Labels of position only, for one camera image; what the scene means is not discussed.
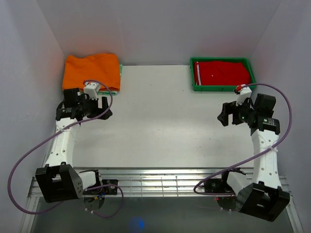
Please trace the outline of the red trousers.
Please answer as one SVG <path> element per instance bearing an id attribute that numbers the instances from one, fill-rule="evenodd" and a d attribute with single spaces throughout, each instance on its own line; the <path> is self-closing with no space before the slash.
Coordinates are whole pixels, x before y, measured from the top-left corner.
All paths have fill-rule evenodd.
<path id="1" fill-rule="evenodd" d="M 251 83 L 251 76 L 241 62 L 194 62 L 194 80 L 203 86 L 237 86 Z"/>

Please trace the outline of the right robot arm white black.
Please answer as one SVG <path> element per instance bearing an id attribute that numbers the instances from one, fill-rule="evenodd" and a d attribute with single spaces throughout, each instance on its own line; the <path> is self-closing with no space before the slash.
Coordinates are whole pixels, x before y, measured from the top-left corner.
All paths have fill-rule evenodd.
<path id="1" fill-rule="evenodd" d="M 250 128 L 253 143 L 254 171 L 252 180 L 240 168 L 231 168 L 222 173 L 220 189 L 235 194 L 238 212 L 270 222 L 281 214 L 290 202 L 290 194 L 282 189 L 277 168 L 277 148 L 280 123 L 273 118 L 276 98 L 258 94 L 252 101 L 250 94 L 238 94 L 234 102 L 224 103 L 217 119 L 223 126 L 246 123 Z"/>

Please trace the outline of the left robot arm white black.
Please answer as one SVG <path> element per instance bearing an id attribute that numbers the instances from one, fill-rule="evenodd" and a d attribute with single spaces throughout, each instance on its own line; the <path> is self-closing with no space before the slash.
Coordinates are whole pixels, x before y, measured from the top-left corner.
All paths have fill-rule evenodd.
<path id="1" fill-rule="evenodd" d="M 112 116 L 106 97 L 98 97 L 100 85 L 88 82 L 79 88 L 65 89 L 64 99 L 56 108 L 56 133 L 45 165 L 35 173 L 36 181 L 47 203 L 79 199 L 85 190 L 98 194 L 103 189 L 95 169 L 77 173 L 73 151 L 77 133 L 85 117 L 107 120 Z"/>

